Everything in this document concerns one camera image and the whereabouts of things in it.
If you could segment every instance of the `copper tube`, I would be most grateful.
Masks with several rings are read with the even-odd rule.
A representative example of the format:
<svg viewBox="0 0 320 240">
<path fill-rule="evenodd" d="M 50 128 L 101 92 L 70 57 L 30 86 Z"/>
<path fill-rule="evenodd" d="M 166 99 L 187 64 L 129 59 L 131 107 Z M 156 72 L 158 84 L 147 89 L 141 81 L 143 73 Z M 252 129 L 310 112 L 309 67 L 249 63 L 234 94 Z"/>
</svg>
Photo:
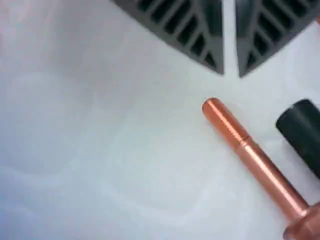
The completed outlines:
<svg viewBox="0 0 320 240">
<path fill-rule="evenodd" d="M 320 205 L 308 205 L 219 99 L 208 99 L 203 104 L 202 111 L 286 217 L 293 222 L 285 231 L 285 239 L 318 239 Z"/>
</svg>

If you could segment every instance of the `copper pipe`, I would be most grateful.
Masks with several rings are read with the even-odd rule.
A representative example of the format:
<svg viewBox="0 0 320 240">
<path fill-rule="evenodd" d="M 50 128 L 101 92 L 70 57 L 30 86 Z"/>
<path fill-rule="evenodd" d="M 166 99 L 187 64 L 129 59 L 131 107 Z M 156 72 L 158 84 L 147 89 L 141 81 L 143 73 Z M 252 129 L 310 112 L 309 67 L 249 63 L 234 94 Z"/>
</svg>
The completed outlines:
<svg viewBox="0 0 320 240">
<path fill-rule="evenodd" d="M 320 206 L 308 205 L 219 99 L 208 99 L 203 104 L 202 111 L 286 217 L 293 222 L 285 231 L 284 237 L 286 239 L 294 237 L 299 240 L 318 238 Z"/>
</svg>

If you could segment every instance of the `white surface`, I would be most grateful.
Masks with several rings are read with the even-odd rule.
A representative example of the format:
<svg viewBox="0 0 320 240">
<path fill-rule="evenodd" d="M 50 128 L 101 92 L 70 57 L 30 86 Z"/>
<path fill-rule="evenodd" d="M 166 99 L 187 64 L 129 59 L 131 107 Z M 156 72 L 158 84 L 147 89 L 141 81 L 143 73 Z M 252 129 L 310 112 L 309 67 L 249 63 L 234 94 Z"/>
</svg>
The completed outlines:
<svg viewBox="0 0 320 240">
<path fill-rule="evenodd" d="M 300 98 L 320 105 L 317 24 L 240 80 L 233 0 L 223 77 L 106 0 L 3 4 L 0 239 L 280 240 L 284 217 L 202 116 L 208 97 L 320 199 L 274 127 Z"/>
</svg>

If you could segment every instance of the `metal rod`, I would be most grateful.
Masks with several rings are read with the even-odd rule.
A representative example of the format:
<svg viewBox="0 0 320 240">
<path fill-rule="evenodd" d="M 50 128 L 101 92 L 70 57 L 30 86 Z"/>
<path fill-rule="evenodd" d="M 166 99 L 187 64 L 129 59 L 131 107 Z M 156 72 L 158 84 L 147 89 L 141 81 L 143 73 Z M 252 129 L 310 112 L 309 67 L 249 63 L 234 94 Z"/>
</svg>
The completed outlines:
<svg viewBox="0 0 320 240">
<path fill-rule="evenodd" d="M 203 114 L 238 154 L 289 220 L 302 218 L 310 207 L 244 127 L 217 98 L 208 99 Z"/>
</svg>

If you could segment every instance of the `copper fitting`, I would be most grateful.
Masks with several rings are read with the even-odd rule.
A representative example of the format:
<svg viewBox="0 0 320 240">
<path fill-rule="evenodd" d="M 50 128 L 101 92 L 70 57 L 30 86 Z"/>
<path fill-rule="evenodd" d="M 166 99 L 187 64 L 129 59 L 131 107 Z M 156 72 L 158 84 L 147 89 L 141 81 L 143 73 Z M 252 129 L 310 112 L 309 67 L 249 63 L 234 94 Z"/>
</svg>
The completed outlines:
<svg viewBox="0 0 320 240">
<path fill-rule="evenodd" d="M 208 99 L 202 111 L 291 221 L 284 231 L 284 239 L 319 240 L 320 204 L 308 205 L 219 99 Z"/>
</svg>

